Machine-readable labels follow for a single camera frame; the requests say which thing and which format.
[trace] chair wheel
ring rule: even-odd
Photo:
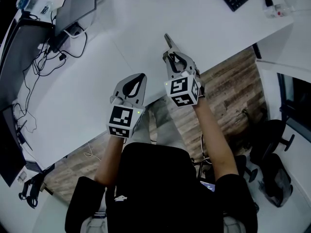
[[[250,177],[249,177],[248,182],[249,182],[249,183],[253,182],[253,181],[255,180],[257,174],[258,174],[258,169],[256,168],[256,169],[254,169],[254,170],[252,171],[252,173],[251,173],[251,175],[250,175]]]

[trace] white desk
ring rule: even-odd
[[[204,72],[293,23],[291,17],[267,19],[263,4],[250,0],[232,12],[223,0],[106,0],[98,6],[84,55],[69,58],[36,85],[29,111],[37,130],[23,130],[32,154],[48,167],[104,132],[109,97],[117,82],[133,73],[147,75],[145,104],[164,95],[165,33]],[[70,50],[78,53],[83,42],[83,36],[71,40]],[[34,78],[32,72],[26,77],[29,84]],[[21,104],[27,94],[22,86]],[[34,120],[26,119],[32,129]]]

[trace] sticker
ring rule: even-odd
[[[198,87],[198,84],[196,83],[195,79],[193,79],[191,93],[193,94],[195,100],[198,100],[199,87]]]
[[[178,107],[193,104],[193,101],[189,94],[173,97],[172,99]]]
[[[110,134],[116,135],[116,136],[121,136],[125,138],[129,138],[130,136],[130,131],[125,130],[125,129],[119,129],[119,128],[109,126],[109,131],[110,131]]]
[[[133,109],[114,106],[109,123],[130,127],[132,115]]]
[[[171,94],[188,90],[188,78],[173,80],[171,85]]]

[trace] white object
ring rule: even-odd
[[[198,103],[200,83],[195,80],[194,75],[188,75],[164,83],[167,96],[171,98],[178,107],[196,105]]]
[[[140,124],[145,109],[111,104],[107,112],[107,130],[109,134],[122,138],[131,138]]]
[[[23,172],[19,175],[19,177],[17,178],[17,181],[18,181],[20,184],[22,184],[26,178],[27,178],[27,174],[26,174],[26,172],[23,171]]]
[[[291,14],[291,9],[286,4],[276,4],[274,6],[264,9],[264,13],[267,18],[286,17]]]

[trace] cable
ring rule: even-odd
[[[199,172],[198,172],[198,176],[197,176],[197,179],[199,180],[202,176],[202,166],[203,166],[203,163],[204,162],[207,162],[208,164],[212,164],[212,162],[210,162],[210,159],[209,157],[205,158],[201,163],[200,163],[200,167],[199,167]]]
[[[47,77],[49,76],[52,72],[54,72],[56,69],[59,69],[61,68],[65,63],[66,63],[66,58],[64,59],[65,61],[59,66],[59,67],[55,67],[51,72],[49,72],[48,74],[40,74],[39,72],[39,77]]]
[[[36,20],[36,21],[40,21],[40,18],[39,18],[39,17],[37,17],[36,15],[29,14],[29,17],[30,17],[30,18],[31,18],[31,17],[34,17],[34,18],[35,18],[34,20]]]
[[[55,18],[56,18],[56,16],[55,16],[54,18],[52,18],[52,12],[51,12],[51,23],[52,23],[52,24],[53,24],[53,21],[55,20]],[[65,51],[65,50],[62,50],[62,51],[61,51],[60,49],[57,49],[57,50],[59,51],[59,53],[58,53],[57,55],[55,55],[54,57],[52,57],[52,58],[48,58],[48,54],[47,54],[47,53],[48,53],[48,50],[47,50],[46,43],[47,43],[47,41],[48,41],[48,39],[49,39],[49,37],[47,36],[47,38],[45,39],[45,41],[44,41],[44,43],[43,43],[43,45],[42,45],[42,48],[41,48],[40,53],[31,61],[31,63],[29,64],[29,66],[27,66],[27,67],[22,71],[22,73],[23,73],[23,78],[24,78],[24,84],[25,84],[25,87],[28,89],[28,95],[27,95],[27,97],[26,97],[25,109],[24,109],[24,110],[21,108],[20,104],[17,103],[17,104],[19,105],[19,107],[20,107],[20,112],[22,112],[22,116],[20,116],[20,117],[17,118],[17,119],[16,119],[16,117],[14,116],[14,118],[16,119],[16,121],[19,121],[21,118],[25,117],[25,116],[27,115],[27,113],[29,113],[29,111],[28,111],[29,101],[30,101],[31,95],[32,95],[32,93],[33,93],[33,91],[34,91],[34,89],[35,89],[35,85],[36,85],[36,83],[38,82],[39,78],[40,78],[40,77],[47,77],[47,76],[49,76],[49,75],[52,74],[55,70],[61,68],[61,67],[66,63],[67,57],[64,55],[64,52],[67,53],[68,55],[70,55],[70,56],[73,57],[73,58],[80,58],[80,57],[83,55],[83,53],[84,53],[84,51],[85,51],[85,48],[86,48],[86,44],[87,44],[87,33],[84,32],[84,34],[86,35],[86,40],[85,40],[85,44],[84,44],[82,53],[81,53],[79,56],[75,56],[75,55],[73,55],[73,54],[71,54],[71,53],[69,53],[69,52],[67,52],[67,51]],[[37,60],[42,54],[43,54],[43,57],[37,62],[36,60]],[[46,62],[47,62],[48,60],[52,60],[52,59],[56,58],[56,57],[59,56],[60,54],[63,54],[63,55],[65,56],[65,57],[63,58],[63,59],[64,59],[64,62],[63,62],[60,66],[55,67],[55,68],[54,68],[52,71],[50,71],[48,74],[41,74],[41,71],[44,69]],[[32,67],[33,72],[34,72],[34,75],[37,75],[37,76],[38,76],[38,78],[36,79],[36,81],[35,81],[35,83],[34,83],[34,85],[33,85],[32,90],[31,90],[31,89],[27,86],[27,84],[26,84],[26,75],[25,75],[25,72],[26,72],[30,67]],[[35,129],[33,129],[33,131],[30,132],[30,131],[27,129],[27,127],[25,127],[25,128],[26,128],[26,130],[27,130],[29,133],[33,133],[34,130],[37,129],[37,124],[36,124],[36,118],[35,118],[32,114],[30,114],[30,115],[35,119]]]
[[[91,24],[90,24],[85,30],[82,29],[82,32],[80,32],[78,35],[71,35],[67,30],[64,30],[64,32],[65,32],[70,38],[72,38],[72,39],[78,38],[78,37],[81,36],[83,33],[86,33],[87,30],[93,25],[93,23],[94,23],[94,21],[95,21],[95,17],[96,17],[96,10],[94,11]]]
[[[205,159],[205,155],[203,151],[203,134],[201,134],[201,151],[202,151],[203,159]]]
[[[87,144],[88,144],[89,150],[91,150],[91,153],[89,153],[89,152],[84,152],[84,153],[83,153],[84,156],[85,156],[85,157],[92,157],[92,156],[95,156],[97,159],[99,159],[99,160],[101,161],[100,158],[98,158],[95,154],[93,154],[93,151],[92,151],[92,149],[91,149],[91,146],[89,145],[89,142],[87,142]]]
[[[84,51],[85,51],[85,49],[86,49],[86,44],[87,44],[87,33],[84,32],[84,34],[86,35],[86,41],[85,41],[85,43],[84,43],[84,47],[83,47],[82,53],[81,53],[79,56],[75,56],[75,55],[73,55],[73,54],[67,52],[66,50],[60,50],[60,49],[57,48],[57,47],[56,47],[56,49],[59,51],[59,53],[64,53],[64,52],[65,52],[66,54],[70,55],[70,56],[73,57],[73,58],[77,58],[77,59],[80,58],[80,57],[84,54]]]
[[[14,116],[14,119],[16,120],[16,118],[15,118],[15,115],[14,115],[14,109],[15,109],[15,107],[16,106],[19,106],[19,108],[20,108],[20,112],[22,112],[23,114],[24,114],[24,112],[23,112],[23,110],[22,110],[22,108],[21,108],[21,106],[20,106],[20,104],[19,103],[16,103],[16,104],[14,104],[14,106],[13,106],[13,116]],[[29,133],[33,133],[36,129],[37,129],[37,120],[36,120],[36,118],[28,111],[28,113],[29,113],[29,115],[31,115],[32,117],[33,117],[33,119],[35,120],[35,128],[33,129],[33,131],[32,132],[30,132],[29,130],[28,130],[28,128],[27,128],[27,126],[25,125],[25,128],[26,128],[26,130],[29,132]]]

